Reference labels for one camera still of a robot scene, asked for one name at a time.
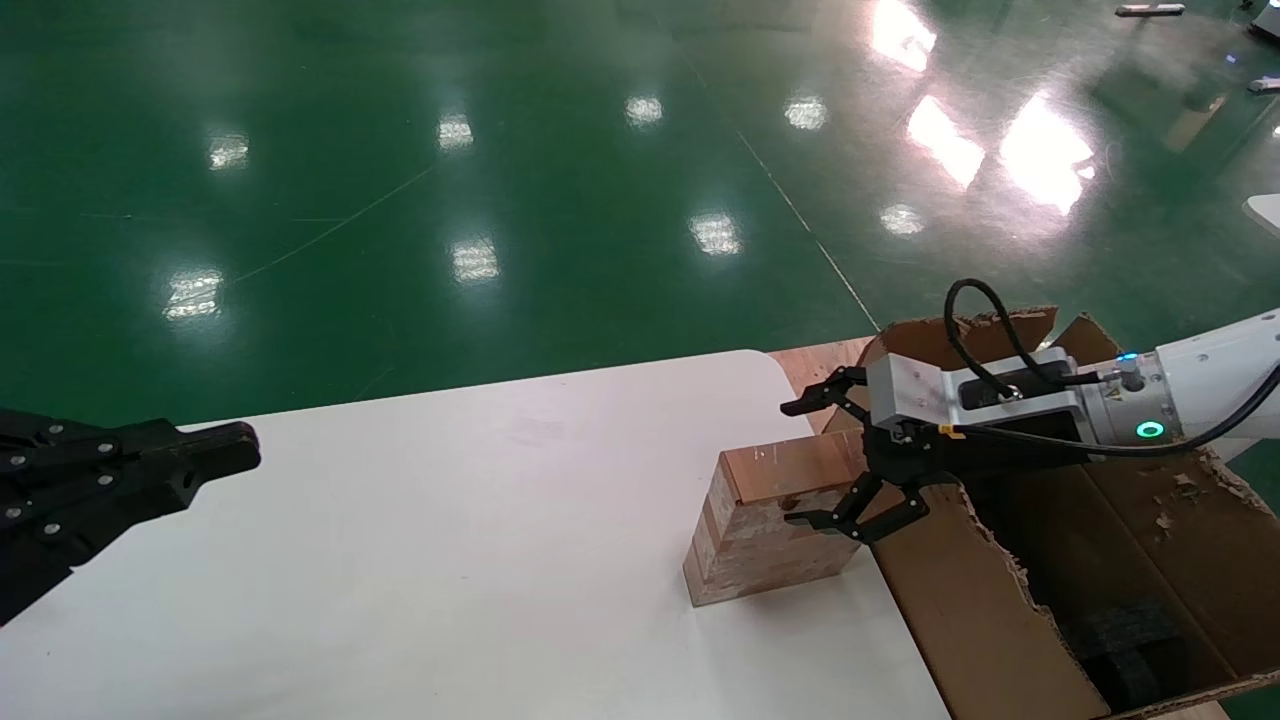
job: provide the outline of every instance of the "torn cardboard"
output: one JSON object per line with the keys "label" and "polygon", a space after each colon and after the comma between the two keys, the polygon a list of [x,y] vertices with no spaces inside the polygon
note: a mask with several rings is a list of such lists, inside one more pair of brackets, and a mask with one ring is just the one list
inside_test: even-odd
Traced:
{"label": "torn cardboard", "polygon": [[[1011,315],[1025,347],[1056,320],[1053,307]],[[1014,355],[992,315],[960,327],[979,361]],[[1119,350],[1084,315],[1055,345],[1080,364]],[[890,325],[859,364],[886,352],[963,366],[940,319]],[[869,401],[865,388],[850,397]],[[860,437],[842,413],[827,432]],[[873,550],[956,720],[1151,717],[1280,680],[1280,521],[1210,454],[923,495],[932,512]],[[1172,628],[1124,650],[1158,692],[1139,706],[1126,705],[1124,664],[1082,664],[1062,634],[1130,607],[1155,607]]]}

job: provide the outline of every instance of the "white table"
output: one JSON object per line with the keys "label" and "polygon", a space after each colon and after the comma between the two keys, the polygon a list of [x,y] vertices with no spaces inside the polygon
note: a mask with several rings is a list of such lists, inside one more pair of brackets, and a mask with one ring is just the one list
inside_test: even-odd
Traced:
{"label": "white table", "polygon": [[1244,214],[1280,236],[1280,195],[1254,195],[1244,201]]}
{"label": "white table", "polygon": [[0,630],[0,717],[945,720],[869,552],[690,607],[717,452],[788,398],[740,351],[251,418],[259,470]]}

